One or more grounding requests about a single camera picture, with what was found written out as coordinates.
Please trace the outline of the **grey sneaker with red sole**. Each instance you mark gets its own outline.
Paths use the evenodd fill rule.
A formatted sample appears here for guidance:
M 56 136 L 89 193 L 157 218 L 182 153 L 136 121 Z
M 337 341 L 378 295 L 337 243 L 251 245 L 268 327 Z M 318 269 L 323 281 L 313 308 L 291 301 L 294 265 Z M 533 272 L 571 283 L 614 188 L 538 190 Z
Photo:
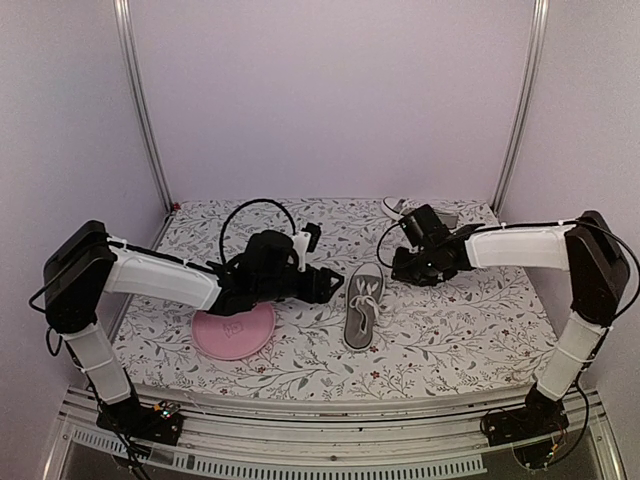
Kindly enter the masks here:
M 384 274 L 375 263 L 359 266 L 349 279 L 343 329 L 343 340 L 349 349 L 362 351 L 371 345 L 384 290 Z

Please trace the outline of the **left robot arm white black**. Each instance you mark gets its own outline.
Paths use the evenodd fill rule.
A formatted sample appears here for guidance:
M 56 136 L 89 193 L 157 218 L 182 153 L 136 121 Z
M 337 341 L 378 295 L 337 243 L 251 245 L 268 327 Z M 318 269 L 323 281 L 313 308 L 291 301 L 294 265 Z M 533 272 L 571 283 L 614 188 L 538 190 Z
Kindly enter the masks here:
M 97 318 L 104 294 L 132 294 L 185 305 L 222 319 L 242 318 L 266 303 L 295 299 L 326 304 L 343 275 L 306 261 L 321 235 L 315 224 L 292 235 L 265 230 L 244 252 L 207 266 L 161 254 L 108 235 L 91 220 L 45 263 L 44 315 L 96 398 L 99 427 L 123 439 L 175 446 L 184 418 L 179 405 L 141 404 L 125 368 Z

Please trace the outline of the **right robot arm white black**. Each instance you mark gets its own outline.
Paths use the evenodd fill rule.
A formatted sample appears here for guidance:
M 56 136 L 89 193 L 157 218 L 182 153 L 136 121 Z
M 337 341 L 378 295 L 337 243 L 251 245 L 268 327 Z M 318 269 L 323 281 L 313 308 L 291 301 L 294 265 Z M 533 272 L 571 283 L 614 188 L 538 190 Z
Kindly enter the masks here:
M 569 317 L 523 407 L 489 412 L 480 423 L 492 446 L 566 429 L 565 395 L 579 387 L 613 323 L 631 306 L 623 295 L 639 260 L 630 247 L 593 210 L 556 222 L 450 230 L 431 206 L 423 205 L 396 225 L 410 245 L 396 249 L 389 268 L 393 279 L 410 285 L 436 286 L 462 271 L 493 267 L 568 274 Z

